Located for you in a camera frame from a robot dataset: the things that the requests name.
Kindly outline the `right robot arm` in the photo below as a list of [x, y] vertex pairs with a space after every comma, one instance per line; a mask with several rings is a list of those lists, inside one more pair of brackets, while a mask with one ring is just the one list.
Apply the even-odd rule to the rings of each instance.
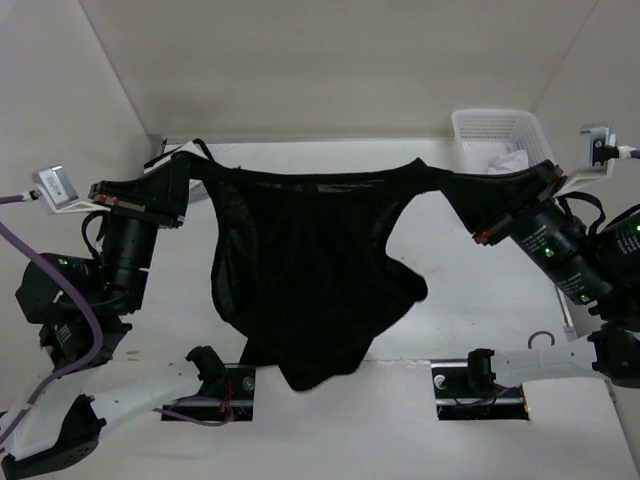
[[583, 192], [563, 194], [567, 178], [551, 161], [516, 174], [466, 175], [449, 195], [474, 241], [494, 246], [510, 238], [573, 304], [603, 322], [599, 330], [564, 346], [501, 353], [471, 351], [464, 384], [483, 396], [497, 387], [536, 380], [587, 377], [622, 388], [639, 386], [639, 208], [613, 220], [604, 213], [585, 225], [570, 209]]

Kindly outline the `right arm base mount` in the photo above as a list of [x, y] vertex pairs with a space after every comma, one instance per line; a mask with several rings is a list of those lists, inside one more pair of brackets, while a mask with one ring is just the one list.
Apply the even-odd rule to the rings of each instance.
[[521, 387], [476, 388], [462, 360], [433, 361], [430, 368], [440, 421], [529, 420]]

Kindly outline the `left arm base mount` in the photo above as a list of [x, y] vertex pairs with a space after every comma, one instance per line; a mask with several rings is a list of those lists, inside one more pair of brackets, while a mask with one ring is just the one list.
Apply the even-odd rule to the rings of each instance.
[[223, 382], [214, 393], [199, 393], [173, 401], [157, 410], [163, 422], [189, 422], [222, 426], [231, 422], [251, 422], [254, 416], [256, 369], [227, 364]]

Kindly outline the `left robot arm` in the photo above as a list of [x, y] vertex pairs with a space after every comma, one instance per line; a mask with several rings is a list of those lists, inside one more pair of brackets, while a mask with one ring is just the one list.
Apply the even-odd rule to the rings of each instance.
[[178, 151], [141, 177], [101, 181], [81, 199], [59, 166], [33, 174], [19, 195], [53, 214], [81, 213], [102, 222], [102, 244], [87, 258], [40, 254], [8, 229], [2, 237], [28, 258], [16, 298], [39, 327], [42, 359], [36, 383], [1, 417], [1, 468], [8, 479], [28, 479], [85, 459], [118, 426], [152, 410], [172, 415], [180, 403], [214, 398], [226, 368], [209, 346], [198, 346], [164, 371], [130, 386], [84, 393], [107, 364], [141, 308], [161, 229], [183, 224], [189, 183], [211, 159]]

